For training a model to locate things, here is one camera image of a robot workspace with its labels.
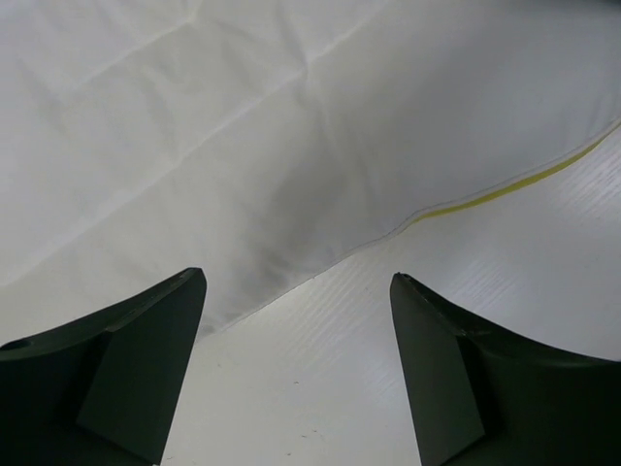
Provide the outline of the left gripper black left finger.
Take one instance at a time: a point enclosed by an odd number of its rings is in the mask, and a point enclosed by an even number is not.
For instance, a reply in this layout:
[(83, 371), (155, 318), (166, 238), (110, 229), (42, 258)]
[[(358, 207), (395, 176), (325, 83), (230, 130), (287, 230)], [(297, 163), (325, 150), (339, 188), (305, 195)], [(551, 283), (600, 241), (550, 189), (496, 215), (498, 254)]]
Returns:
[(2, 464), (160, 464), (207, 289), (188, 268), (3, 345)]

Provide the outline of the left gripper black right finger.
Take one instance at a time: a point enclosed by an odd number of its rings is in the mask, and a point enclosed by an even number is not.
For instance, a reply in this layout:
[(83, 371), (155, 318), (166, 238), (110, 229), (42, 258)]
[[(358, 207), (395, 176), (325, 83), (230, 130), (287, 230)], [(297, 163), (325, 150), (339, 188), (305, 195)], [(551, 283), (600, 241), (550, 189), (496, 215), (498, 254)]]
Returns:
[(390, 302), (423, 464), (619, 463), (618, 362), (519, 335), (406, 274)]

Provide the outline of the white pillow with yellow edge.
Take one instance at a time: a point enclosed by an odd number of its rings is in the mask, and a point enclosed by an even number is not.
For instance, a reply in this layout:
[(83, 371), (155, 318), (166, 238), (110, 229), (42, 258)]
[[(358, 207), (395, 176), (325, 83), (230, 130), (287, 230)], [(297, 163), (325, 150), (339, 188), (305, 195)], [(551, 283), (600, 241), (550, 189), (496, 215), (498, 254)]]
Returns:
[(619, 121), (616, 1), (5, 1), (1, 337), (188, 267), (214, 331)]

